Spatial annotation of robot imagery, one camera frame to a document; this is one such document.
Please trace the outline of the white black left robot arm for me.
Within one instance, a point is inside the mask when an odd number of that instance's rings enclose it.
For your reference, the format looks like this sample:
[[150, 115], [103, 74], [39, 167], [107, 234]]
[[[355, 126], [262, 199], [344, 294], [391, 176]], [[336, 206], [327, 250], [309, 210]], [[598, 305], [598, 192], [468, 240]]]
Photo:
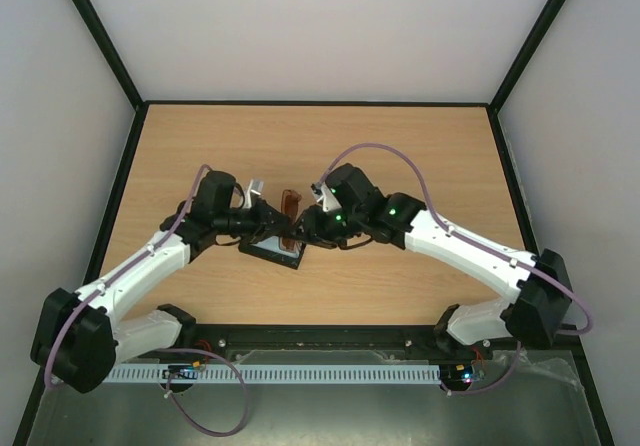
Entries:
[[209, 215], [186, 206], [181, 202], [141, 249], [109, 273], [73, 292], [58, 288], [46, 297], [30, 356], [43, 367], [47, 387], [64, 383], [87, 393], [120, 363], [154, 350], [190, 346], [196, 320], [179, 307], [163, 304], [134, 319], [128, 312], [215, 245], [218, 236], [259, 242], [291, 224], [264, 200]]

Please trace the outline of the light blue cleaning cloth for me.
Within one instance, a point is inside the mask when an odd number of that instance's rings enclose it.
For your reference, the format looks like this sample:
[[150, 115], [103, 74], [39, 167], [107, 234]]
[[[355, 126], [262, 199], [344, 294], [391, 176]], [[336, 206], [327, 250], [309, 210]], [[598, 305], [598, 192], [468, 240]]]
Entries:
[[256, 246], [268, 252], [274, 252], [278, 254], [287, 253], [287, 250], [281, 247], [281, 239], [277, 236], [269, 237], [257, 243]]

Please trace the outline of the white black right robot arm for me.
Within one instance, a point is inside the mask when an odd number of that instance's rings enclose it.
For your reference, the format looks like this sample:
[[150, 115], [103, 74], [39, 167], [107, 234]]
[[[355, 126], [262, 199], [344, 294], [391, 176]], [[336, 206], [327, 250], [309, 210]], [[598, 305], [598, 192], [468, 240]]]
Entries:
[[347, 249], [349, 239], [371, 240], [423, 254], [480, 281], [498, 297], [476, 305], [454, 304], [434, 332], [438, 350], [455, 358], [483, 340], [512, 337], [524, 346], [550, 348], [572, 300], [562, 256], [509, 248], [448, 220], [436, 222], [424, 202], [404, 193], [367, 203], [344, 201], [334, 209], [314, 205], [293, 226], [309, 245]]

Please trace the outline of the brown translucent sunglasses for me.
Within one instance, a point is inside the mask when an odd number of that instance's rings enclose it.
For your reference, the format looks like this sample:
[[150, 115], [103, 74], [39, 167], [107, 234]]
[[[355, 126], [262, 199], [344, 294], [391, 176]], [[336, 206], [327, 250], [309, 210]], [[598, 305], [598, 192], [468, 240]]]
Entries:
[[[299, 204], [302, 196], [295, 190], [285, 189], [281, 197], [281, 212], [286, 215], [291, 223], [294, 223], [298, 217]], [[298, 253], [299, 242], [289, 237], [281, 236], [279, 239], [280, 249], [289, 253]]]

